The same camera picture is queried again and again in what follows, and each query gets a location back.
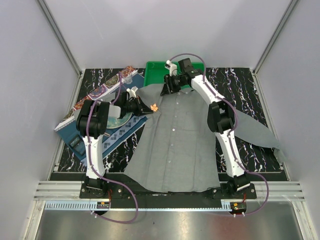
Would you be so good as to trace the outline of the gold leaf brooch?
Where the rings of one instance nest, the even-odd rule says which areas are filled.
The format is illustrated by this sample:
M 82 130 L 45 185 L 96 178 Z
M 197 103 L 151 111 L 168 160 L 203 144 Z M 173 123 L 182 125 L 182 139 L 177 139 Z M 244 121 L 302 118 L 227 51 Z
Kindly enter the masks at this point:
M 153 111 L 153 112 L 157 112 L 159 110 L 159 107 L 156 103 L 150 105 L 150 109 Z

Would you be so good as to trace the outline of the grey button shirt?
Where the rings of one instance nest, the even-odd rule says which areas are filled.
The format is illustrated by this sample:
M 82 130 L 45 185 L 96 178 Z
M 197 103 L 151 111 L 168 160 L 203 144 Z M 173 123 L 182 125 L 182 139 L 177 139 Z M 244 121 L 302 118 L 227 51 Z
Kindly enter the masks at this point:
M 153 192 L 202 192 L 219 186 L 216 136 L 207 124 L 208 105 L 191 88 L 161 96 L 162 84 L 137 90 L 147 115 L 124 174 Z

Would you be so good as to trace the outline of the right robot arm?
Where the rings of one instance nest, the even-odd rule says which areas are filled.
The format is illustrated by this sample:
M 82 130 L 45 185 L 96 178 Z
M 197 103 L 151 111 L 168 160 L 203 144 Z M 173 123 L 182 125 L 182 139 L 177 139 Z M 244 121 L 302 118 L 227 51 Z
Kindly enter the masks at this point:
M 239 198 L 250 186 L 244 166 L 241 163 L 235 139 L 237 114 L 226 98 L 221 95 L 207 80 L 206 74 L 195 69 L 189 58 L 174 64 L 170 59 L 164 64 L 169 73 L 164 76 L 161 96 L 177 93 L 188 85 L 195 90 L 207 103 L 207 125 L 215 134 L 222 149 L 226 163 L 226 172 L 231 180 L 226 184 L 228 195 Z

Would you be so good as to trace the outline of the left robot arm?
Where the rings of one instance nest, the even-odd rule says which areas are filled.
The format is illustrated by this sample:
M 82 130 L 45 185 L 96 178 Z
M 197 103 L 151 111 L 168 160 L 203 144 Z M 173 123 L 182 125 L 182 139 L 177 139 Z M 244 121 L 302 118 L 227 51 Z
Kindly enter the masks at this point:
M 108 184 L 102 177 L 106 170 L 103 164 L 103 135 L 110 118 L 122 119 L 126 114 L 145 116 L 154 111 L 145 105 L 137 94 L 137 87 L 119 93 L 111 102 L 86 99 L 76 118 L 76 129 L 84 142 L 87 170 L 80 197 L 85 194 L 103 198 L 108 193 Z

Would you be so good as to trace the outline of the teal patterned plate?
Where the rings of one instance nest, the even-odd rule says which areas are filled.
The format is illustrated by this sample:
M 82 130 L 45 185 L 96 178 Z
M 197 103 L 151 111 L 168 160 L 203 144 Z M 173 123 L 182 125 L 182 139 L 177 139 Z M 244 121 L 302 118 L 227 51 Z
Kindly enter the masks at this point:
M 108 117 L 107 129 L 116 129 L 125 125 L 132 117 L 132 113 L 127 113 L 123 118 Z

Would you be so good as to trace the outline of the colourful patterned table runner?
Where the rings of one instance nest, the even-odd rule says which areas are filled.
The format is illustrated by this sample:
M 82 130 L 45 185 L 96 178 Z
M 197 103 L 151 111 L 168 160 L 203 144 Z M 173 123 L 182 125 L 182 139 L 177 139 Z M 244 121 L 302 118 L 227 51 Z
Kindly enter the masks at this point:
M 58 132 L 67 125 L 73 123 L 76 120 L 74 112 L 81 109 L 85 100 L 96 100 L 104 97 L 109 93 L 114 93 L 118 90 L 119 73 L 122 73 L 122 86 L 125 88 L 131 88 L 136 86 L 138 88 L 144 85 L 144 69 L 133 68 L 127 66 L 124 69 L 118 68 L 90 68 L 86 69 L 81 75 L 80 92 L 77 97 L 77 102 L 72 105 L 68 114 L 62 119 L 62 121 L 55 127 L 54 131 Z M 125 84 L 124 74 L 132 72 L 132 83 Z

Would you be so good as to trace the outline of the clear small glass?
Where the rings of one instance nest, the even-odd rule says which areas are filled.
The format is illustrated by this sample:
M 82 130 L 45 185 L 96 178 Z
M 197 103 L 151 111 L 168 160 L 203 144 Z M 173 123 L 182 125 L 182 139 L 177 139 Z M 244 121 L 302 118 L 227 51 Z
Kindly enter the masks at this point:
M 132 72 L 124 73 L 123 78 L 125 84 L 131 84 L 133 82 Z

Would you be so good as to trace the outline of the blue patterned placemat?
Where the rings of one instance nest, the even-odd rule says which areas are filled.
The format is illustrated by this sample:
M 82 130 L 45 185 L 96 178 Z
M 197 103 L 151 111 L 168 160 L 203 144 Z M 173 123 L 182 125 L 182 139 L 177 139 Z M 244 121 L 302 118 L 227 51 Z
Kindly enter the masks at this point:
M 79 131 L 76 129 L 76 120 L 78 116 L 76 112 L 82 108 L 85 100 L 94 101 L 96 99 L 101 99 L 108 94 L 112 94 L 116 97 L 119 85 L 119 77 L 117 74 L 109 78 L 102 83 L 102 85 L 80 99 L 54 129 L 74 155 L 82 162 L 86 161 L 86 153 L 84 142 L 80 137 Z M 146 120 L 146 117 L 135 116 L 133 113 L 127 113 L 120 119 L 110 117 L 107 122 L 105 135 L 102 139 L 102 156 L 105 157 L 116 149 L 121 142 L 139 129 Z

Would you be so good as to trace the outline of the left frame post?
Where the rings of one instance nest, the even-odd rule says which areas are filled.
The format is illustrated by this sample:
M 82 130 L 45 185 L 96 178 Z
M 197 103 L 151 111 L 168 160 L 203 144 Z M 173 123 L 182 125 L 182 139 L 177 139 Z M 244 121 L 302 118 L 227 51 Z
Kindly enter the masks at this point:
M 76 73 L 76 75 L 79 77 L 82 74 L 82 69 L 80 68 L 79 64 L 77 63 L 75 57 L 73 56 L 65 38 L 63 37 L 63 34 L 45 0 L 35 0 L 35 2 L 38 4 L 41 12 L 43 13 L 49 27 L 51 28 L 55 38 L 57 39 L 58 43 L 60 44 L 60 47 L 62 48 L 66 58 L 68 59 L 69 63 L 71 64 L 72 69 Z

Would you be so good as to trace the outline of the frame post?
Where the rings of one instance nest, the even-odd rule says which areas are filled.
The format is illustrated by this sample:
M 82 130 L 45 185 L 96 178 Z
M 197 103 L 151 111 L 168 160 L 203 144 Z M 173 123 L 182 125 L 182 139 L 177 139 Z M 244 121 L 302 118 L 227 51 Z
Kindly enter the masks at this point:
M 63 34 L 45 0 L 35 0 L 35 2 L 38 4 L 41 12 L 43 13 L 49 27 L 51 28 L 55 38 L 57 39 L 58 43 L 60 44 L 60 47 L 62 48 L 66 58 L 68 59 L 69 63 L 71 64 L 72 69 L 76 73 L 76 75 L 79 77 L 82 74 L 82 69 L 80 68 L 79 64 L 77 63 L 75 57 L 73 56 L 65 38 L 63 37 Z
M 277 24 L 270 40 L 268 41 L 262 55 L 260 56 L 256 66 L 253 68 L 252 72 L 257 75 L 260 69 L 262 68 L 264 62 L 266 61 L 268 55 L 270 54 L 271 50 L 273 49 L 275 43 L 277 42 L 278 38 L 280 37 L 283 29 L 285 28 L 287 22 L 289 21 L 291 15 L 295 11 L 297 5 L 299 4 L 299 0 L 291 0 L 286 7 L 279 23 Z

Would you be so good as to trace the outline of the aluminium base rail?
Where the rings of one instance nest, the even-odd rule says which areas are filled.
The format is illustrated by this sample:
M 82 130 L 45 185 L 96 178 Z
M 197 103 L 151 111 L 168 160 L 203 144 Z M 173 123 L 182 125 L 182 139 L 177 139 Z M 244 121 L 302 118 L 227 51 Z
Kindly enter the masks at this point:
M 112 182 L 107 191 L 99 193 L 84 186 L 84 175 L 76 174 L 69 181 L 57 177 L 40 181 L 33 199 L 42 201 L 47 210 L 82 211 L 160 211 L 160 212 L 231 212 L 238 205 L 259 207 L 269 202 L 303 202 L 302 188 L 297 181 L 265 183 L 253 177 L 251 184 L 240 192 L 227 190 L 227 176 L 220 175 L 220 186 L 202 192 L 155 192 L 149 191 L 123 174 L 111 174 L 111 178 L 126 184 L 123 187 Z

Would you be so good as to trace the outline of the right frame post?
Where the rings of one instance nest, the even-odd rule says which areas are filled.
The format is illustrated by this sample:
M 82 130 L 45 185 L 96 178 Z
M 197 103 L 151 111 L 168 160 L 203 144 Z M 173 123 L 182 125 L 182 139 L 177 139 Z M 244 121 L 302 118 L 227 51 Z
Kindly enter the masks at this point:
M 277 42 L 278 38 L 280 37 L 283 29 L 285 28 L 287 22 L 289 21 L 291 15 L 295 11 L 297 5 L 299 4 L 299 0 L 291 0 L 286 7 L 279 23 L 277 24 L 270 40 L 268 41 L 262 55 L 260 56 L 256 66 L 253 68 L 252 72 L 257 75 L 260 69 L 262 68 L 264 62 L 266 61 L 268 55 L 270 54 L 271 50 L 273 49 L 275 43 Z

